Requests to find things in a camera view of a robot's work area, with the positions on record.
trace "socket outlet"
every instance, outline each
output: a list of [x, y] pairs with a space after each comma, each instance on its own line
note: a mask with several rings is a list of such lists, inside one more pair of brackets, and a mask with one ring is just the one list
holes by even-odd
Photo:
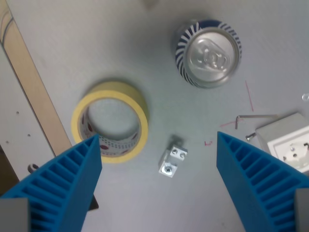
[[309, 122], [294, 114], [256, 130], [261, 147], [300, 172], [309, 171]]

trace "screw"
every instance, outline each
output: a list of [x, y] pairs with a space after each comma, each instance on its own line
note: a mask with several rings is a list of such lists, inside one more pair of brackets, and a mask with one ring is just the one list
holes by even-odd
[[256, 133], [252, 133], [246, 136], [246, 139], [248, 140], [248, 142], [250, 142], [251, 139], [253, 139], [256, 136]]
[[172, 171], [172, 167], [171, 166], [165, 166], [164, 171], [167, 172], [167, 173], [170, 173]]

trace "allen key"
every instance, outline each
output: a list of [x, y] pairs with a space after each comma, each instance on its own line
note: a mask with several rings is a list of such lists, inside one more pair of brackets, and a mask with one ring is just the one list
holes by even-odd
[[279, 117], [279, 115], [238, 115], [235, 121], [235, 129], [238, 128], [238, 119], [239, 118], [259, 118], [259, 117]]

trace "screw hole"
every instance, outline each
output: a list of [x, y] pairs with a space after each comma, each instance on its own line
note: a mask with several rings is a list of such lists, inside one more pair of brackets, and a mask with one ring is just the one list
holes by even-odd
[[172, 171], [172, 167], [167, 166], [164, 168], [165, 172], [170, 173]]
[[29, 164], [28, 165], [28, 172], [31, 174], [31, 173], [33, 173], [35, 170], [37, 170], [39, 167], [38, 167], [38, 165], [36, 165], [36, 164]]

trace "blue and white can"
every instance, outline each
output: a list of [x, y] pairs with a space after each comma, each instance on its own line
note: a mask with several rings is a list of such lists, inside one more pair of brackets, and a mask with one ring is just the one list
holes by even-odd
[[222, 85], [237, 69], [242, 47], [238, 35], [218, 20], [191, 21], [178, 33], [175, 60], [180, 75], [191, 85]]

